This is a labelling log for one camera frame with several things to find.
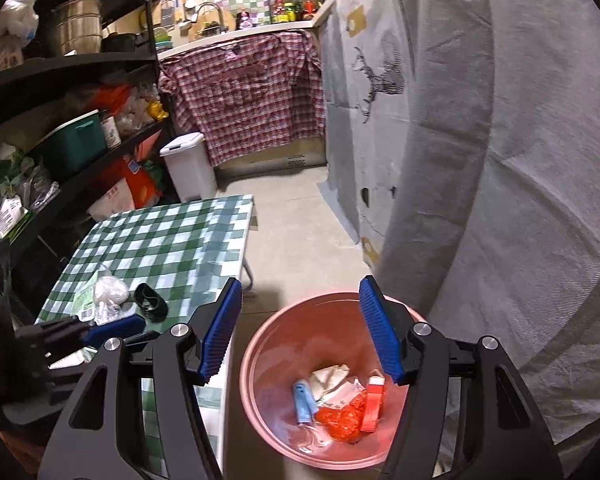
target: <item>trash can lid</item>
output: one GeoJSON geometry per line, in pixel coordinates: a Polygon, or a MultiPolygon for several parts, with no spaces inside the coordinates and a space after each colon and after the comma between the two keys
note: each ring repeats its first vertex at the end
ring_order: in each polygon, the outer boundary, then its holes
{"type": "Polygon", "coordinates": [[[173,155],[174,153],[189,150],[205,140],[205,136],[200,132],[185,134],[173,139],[163,149],[160,150],[160,156],[173,155]]]}

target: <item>white trash can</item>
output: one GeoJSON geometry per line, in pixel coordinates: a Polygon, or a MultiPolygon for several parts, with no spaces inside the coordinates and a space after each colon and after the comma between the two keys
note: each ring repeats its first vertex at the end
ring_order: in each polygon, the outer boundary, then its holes
{"type": "Polygon", "coordinates": [[[206,157],[203,134],[176,137],[160,150],[160,156],[181,202],[216,196],[216,176],[206,157]]]}

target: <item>red checkered shirt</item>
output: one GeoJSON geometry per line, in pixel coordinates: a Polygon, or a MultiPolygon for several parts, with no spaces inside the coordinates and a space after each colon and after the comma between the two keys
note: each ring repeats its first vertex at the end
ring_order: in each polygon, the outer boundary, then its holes
{"type": "Polygon", "coordinates": [[[212,166],[324,134],[320,58],[304,30],[263,34],[161,62],[178,124],[205,136],[212,166]]]}

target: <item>faucet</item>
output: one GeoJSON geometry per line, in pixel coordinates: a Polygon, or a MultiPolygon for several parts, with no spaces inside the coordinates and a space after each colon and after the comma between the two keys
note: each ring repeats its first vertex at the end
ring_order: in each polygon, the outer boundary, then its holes
{"type": "Polygon", "coordinates": [[[215,2],[202,2],[201,4],[199,4],[198,8],[196,9],[196,12],[191,17],[191,21],[193,23],[197,23],[198,15],[200,14],[200,10],[202,9],[202,7],[206,7],[206,6],[214,7],[218,11],[218,18],[220,21],[220,27],[219,27],[220,33],[228,31],[229,28],[224,26],[224,17],[222,16],[222,9],[215,2]]]}

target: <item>orange crumpled plastic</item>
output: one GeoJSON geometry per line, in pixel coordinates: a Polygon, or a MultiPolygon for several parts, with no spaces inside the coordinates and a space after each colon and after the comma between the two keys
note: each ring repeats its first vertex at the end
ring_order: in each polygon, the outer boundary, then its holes
{"type": "Polygon", "coordinates": [[[357,394],[353,400],[341,410],[319,408],[314,415],[317,422],[325,425],[335,440],[355,442],[360,436],[360,424],[365,416],[366,391],[357,394]]]}

